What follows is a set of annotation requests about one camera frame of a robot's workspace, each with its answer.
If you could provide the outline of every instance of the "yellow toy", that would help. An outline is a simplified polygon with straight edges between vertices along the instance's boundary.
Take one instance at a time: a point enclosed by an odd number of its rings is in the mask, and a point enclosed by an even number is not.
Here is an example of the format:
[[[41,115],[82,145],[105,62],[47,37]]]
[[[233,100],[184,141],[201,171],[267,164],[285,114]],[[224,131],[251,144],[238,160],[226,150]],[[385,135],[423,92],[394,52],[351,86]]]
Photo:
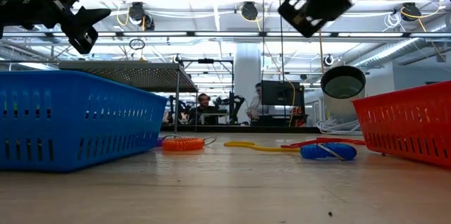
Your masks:
[[[296,152],[299,153],[300,149],[288,149],[280,147],[259,147],[257,143],[254,142],[226,142],[225,147],[247,147],[257,151],[279,151],[279,152]]]

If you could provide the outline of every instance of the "table surface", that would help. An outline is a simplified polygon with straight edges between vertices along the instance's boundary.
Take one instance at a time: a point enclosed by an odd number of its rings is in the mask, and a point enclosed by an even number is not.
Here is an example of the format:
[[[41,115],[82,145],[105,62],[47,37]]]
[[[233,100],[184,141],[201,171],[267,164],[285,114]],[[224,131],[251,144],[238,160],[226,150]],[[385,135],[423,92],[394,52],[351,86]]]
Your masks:
[[[315,137],[218,135],[201,151],[157,149],[66,175],[2,172],[1,223],[449,223],[449,170],[366,147],[342,163],[223,146]]]

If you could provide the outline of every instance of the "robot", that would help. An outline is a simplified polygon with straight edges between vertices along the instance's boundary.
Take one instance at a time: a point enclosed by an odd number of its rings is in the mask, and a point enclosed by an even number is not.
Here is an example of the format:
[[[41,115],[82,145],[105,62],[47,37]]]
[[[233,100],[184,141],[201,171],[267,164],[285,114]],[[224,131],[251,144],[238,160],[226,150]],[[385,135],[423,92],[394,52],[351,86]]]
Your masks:
[[[71,11],[78,0],[0,0],[0,38],[4,27],[22,26],[33,30],[43,24],[53,28],[57,23],[69,38],[70,44],[81,54],[88,54],[99,36],[92,27],[110,15],[110,9],[81,9]]]

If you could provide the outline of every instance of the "man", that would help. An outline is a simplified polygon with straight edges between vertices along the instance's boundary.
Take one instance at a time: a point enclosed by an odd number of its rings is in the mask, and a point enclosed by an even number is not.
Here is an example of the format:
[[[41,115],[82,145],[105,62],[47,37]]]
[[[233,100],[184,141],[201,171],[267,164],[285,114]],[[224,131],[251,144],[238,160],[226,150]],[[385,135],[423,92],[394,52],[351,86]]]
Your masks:
[[[255,92],[257,93],[257,95],[253,98],[246,112],[251,121],[258,120],[262,115],[275,113],[274,106],[261,104],[261,83],[255,85]]]
[[[214,106],[210,106],[210,97],[205,94],[202,93],[197,97],[197,101],[199,102],[199,105],[196,109],[192,109],[191,113],[190,113],[190,123],[191,124],[195,124],[196,123],[196,111],[197,111],[197,124],[202,124],[201,123],[201,114],[203,113],[208,113],[208,112],[212,112],[212,111],[216,111],[216,109],[214,108]],[[218,121],[217,121],[217,117],[216,116],[205,116],[204,117],[204,125],[217,125]]]

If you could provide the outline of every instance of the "basket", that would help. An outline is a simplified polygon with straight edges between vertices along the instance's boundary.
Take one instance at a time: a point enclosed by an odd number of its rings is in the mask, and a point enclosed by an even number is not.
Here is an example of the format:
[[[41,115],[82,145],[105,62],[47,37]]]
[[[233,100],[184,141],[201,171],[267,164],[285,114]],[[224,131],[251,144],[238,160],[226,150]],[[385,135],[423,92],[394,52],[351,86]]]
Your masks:
[[[148,151],[166,102],[87,73],[0,73],[0,169],[69,172]]]
[[[353,101],[367,147],[451,167],[449,89],[451,81]]]

